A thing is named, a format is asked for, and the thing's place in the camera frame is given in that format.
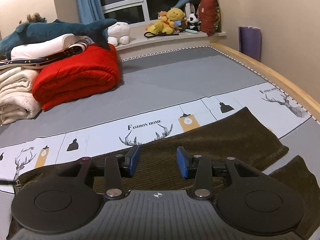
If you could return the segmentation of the printed grey bed sheet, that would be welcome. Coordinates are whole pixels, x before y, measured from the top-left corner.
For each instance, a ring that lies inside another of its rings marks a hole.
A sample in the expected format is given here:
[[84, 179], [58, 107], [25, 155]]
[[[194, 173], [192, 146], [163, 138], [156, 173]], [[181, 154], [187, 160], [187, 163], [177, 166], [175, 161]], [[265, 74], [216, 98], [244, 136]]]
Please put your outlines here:
[[121, 60], [120, 85], [42, 111], [1, 129], [1, 239], [14, 239], [11, 205], [19, 179], [38, 168], [170, 138], [247, 108], [319, 185], [319, 123], [299, 103], [216, 49], [204, 46]]

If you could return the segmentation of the navy patterned folded cloth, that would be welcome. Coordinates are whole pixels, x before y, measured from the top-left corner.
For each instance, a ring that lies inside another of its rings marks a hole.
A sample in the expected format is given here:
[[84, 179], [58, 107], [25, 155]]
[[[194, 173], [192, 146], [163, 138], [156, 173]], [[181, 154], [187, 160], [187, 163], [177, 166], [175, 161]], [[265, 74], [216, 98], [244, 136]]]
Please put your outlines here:
[[84, 52], [93, 41], [86, 36], [65, 34], [52, 40], [14, 47], [9, 58], [1, 60], [1, 68], [28, 66], [40, 68], [50, 62]]

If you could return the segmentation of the wooden bed frame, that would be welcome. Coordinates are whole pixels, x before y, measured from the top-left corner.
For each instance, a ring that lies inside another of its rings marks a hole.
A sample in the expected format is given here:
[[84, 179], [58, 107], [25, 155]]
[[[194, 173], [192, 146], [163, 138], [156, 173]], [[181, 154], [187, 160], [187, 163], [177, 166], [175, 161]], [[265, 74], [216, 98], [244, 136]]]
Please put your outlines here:
[[293, 98], [297, 103], [306, 109], [307, 112], [319, 123], [319, 103], [311, 97], [307, 92], [294, 84], [292, 81], [282, 76], [272, 68], [254, 60], [253, 58], [240, 53], [237, 50], [224, 46], [220, 43], [212, 42], [210, 46], [216, 49], [228, 58], [239, 62], [253, 72], [256, 72], [262, 78], [270, 81], [275, 86], [282, 89], [286, 94]]

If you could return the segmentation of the brown reindeer plush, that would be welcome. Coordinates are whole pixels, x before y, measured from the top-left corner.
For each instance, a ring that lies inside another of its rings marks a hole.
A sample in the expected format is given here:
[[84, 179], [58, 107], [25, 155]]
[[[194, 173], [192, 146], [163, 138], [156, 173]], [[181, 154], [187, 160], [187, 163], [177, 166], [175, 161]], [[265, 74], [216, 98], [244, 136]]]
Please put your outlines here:
[[22, 23], [37, 23], [37, 22], [46, 23], [47, 20], [46, 20], [45, 17], [41, 17], [41, 15], [38, 12], [36, 12], [33, 15], [28, 14], [27, 15], [27, 20], [26, 21], [20, 20], [19, 24], [22, 24]]

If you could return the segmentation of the red cushion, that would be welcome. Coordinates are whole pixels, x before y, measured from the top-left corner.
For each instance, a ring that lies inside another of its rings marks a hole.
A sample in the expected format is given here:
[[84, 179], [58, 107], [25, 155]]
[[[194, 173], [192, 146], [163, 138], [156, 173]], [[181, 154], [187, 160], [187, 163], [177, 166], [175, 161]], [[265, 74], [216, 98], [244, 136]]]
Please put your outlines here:
[[201, 0], [197, 12], [201, 21], [200, 31], [208, 36], [217, 33], [221, 18], [218, 0]]

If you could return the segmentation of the blue curtain left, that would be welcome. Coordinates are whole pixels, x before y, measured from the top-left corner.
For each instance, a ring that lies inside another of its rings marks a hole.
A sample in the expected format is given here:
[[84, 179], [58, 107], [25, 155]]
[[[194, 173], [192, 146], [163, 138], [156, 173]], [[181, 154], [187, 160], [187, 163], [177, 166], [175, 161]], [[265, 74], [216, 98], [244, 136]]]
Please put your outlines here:
[[80, 22], [89, 24], [105, 18], [100, 0], [76, 0]]

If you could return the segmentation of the brown corduroy pants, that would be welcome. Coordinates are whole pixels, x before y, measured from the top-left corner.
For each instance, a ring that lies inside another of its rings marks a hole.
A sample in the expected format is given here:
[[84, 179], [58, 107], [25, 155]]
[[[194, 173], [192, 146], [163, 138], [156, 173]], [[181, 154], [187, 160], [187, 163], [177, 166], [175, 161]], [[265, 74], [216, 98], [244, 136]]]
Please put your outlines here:
[[[104, 163], [140, 147], [125, 197], [104, 198]], [[208, 157], [213, 196], [191, 196], [194, 179], [180, 173], [176, 151]], [[319, 228], [319, 185], [247, 109], [170, 138], [30, 171], [11, 205], [14, 239], [309, 239]]]

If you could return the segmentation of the blue shark plush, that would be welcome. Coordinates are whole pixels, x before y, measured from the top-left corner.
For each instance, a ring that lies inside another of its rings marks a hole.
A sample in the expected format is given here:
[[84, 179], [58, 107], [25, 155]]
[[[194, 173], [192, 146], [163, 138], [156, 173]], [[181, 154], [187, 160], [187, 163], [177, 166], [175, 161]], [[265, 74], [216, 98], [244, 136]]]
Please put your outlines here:
[[65, 34], [87, 36], [100, 47], [109, 50], [104, 30], [116, 22], [115, 19], [105, 18], [89, 24], [68, 23], [60, 20], [55, 20], [52, 23], [22, 23], [16, 27], [13, 33], [1, 40], [1, 55], [7, 56], [16, 46], [41, 43]]

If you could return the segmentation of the cream folded blanket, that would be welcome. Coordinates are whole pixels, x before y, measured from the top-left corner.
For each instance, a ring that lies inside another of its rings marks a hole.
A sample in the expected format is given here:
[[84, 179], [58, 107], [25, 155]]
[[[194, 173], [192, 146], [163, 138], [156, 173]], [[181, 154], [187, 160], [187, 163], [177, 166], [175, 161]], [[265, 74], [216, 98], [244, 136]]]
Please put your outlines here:
[[1, 70], [1, 124], [8, 125], [38, 115], [41, 104], [34, 99], [32, 88], [39, 72], [23, 67]]

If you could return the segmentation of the yellow bear plush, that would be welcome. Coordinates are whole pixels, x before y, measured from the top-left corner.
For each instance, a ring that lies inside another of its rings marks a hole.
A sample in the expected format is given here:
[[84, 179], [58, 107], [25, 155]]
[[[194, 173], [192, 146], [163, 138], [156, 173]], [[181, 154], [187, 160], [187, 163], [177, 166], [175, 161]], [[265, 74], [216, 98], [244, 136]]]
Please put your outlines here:
[[187, 28], [185, 13], [179, 8], [171, 8], [169, 11], [158, 13], [157, 20], [146, 28], [144, 37], [176, 36]]

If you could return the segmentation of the red folded blanket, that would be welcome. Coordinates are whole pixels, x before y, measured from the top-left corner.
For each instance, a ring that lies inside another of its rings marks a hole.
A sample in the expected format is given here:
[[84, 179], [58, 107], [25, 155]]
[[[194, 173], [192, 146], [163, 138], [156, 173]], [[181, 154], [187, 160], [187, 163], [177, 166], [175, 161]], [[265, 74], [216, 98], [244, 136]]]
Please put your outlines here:
[[32, 94], [42, 110], [106, 92], [119, 85], [120, 70], [115, 46], [96, 44], [78, 55], [45, 66], [37, 76]]

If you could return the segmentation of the white plush toy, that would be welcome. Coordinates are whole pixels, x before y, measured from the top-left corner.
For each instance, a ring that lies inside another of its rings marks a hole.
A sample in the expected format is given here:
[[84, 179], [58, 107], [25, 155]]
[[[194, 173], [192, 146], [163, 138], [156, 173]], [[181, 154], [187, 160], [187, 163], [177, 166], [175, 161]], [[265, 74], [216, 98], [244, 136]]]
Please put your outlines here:
[[125, 22], [117, 22], [107, 29], [108, 43], [113, 46], [126, 45], [130, 42], [130, 26]]

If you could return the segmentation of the panda plush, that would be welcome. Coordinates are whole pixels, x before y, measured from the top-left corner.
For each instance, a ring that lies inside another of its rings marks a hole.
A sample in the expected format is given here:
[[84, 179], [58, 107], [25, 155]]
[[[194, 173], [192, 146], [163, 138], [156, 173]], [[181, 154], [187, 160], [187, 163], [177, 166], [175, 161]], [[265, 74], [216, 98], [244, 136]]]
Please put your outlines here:
[[201, 21], [196, 13], [191, 12], [187, 18], [187, 29], [200, 31]]

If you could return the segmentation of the white folded pillow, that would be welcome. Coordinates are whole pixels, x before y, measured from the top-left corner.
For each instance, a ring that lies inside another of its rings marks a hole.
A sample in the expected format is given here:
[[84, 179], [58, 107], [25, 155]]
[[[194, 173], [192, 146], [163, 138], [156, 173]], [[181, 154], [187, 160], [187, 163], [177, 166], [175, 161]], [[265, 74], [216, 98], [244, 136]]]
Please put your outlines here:
[[16, 46], [11, 50], [10, 56], [12, 60], [39, 59], [60, 53], [86, 38], [86, 36], [64, 34], [49, 41]]

